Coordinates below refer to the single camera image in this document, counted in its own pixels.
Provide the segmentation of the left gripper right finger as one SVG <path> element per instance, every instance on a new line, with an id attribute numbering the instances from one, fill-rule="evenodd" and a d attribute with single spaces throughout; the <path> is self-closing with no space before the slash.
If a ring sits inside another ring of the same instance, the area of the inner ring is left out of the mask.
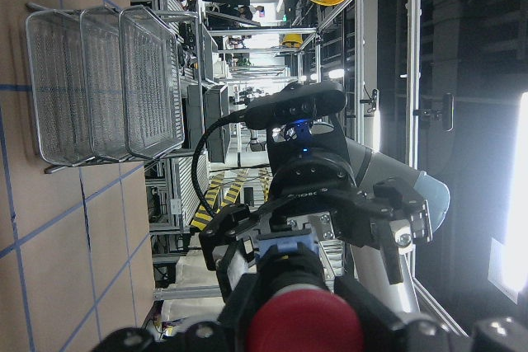
<path id="1" fill-rule="evenodd" d="M 365 351 L 526 351 L 527 329 L 510 317 L 478 321 L 471 336 L 421 313 L 395 313 L 358 281 L 335 278 L 334 292 L 356 310 Z"/>

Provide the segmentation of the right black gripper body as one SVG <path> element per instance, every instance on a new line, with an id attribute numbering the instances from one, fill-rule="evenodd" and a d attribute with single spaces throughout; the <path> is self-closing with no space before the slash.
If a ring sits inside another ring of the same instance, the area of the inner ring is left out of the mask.
<path id="1" fill-rule="evenodd" d="M 294 244 L 325 226 L 352 245 L 378 244 L 380 204 L 359 187 L 350 139 L 335 115 L 327 123 L 292 121 L 266 137 L 273 178 L 268 202 L 250 216 L 254 242 Z"/>

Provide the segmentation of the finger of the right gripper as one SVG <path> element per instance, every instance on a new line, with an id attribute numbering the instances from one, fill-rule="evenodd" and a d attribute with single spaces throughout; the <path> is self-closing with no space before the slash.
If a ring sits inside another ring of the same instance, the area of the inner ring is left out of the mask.
<path id="1" fill-rule="evenodd" d="M 389 283 L 402 283 L 400 256 L 409 253 L 415 242 L 429 242 L 432 237 L 428 203 L 397 177 L 376 183 L 373 193 L 365 204 L 370 232 L 365 244 L 380 251 Z"/>
<path id="2" fill-rule="evenodd" d="M 228 204 L 199 233 L 206 268 L 216 273 L 222 298 L 229 297 L 254 263 L 257 220 L 251 215 L 246 204 Z"/>

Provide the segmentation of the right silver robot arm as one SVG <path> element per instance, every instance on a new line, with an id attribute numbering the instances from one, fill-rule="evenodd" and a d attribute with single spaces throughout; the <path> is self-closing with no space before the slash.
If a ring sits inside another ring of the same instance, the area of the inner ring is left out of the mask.
<path id="1" fill-rule="evenodd" d="M 417 312 L 408 255 L 445 217 L 447 187 L 346 138 L 336 120 L 290 122 L 266 137 L 266 202 L 229 204 L 199 235 L 222 298 L 333 293 L 345 278 L 393 312 Z"/>

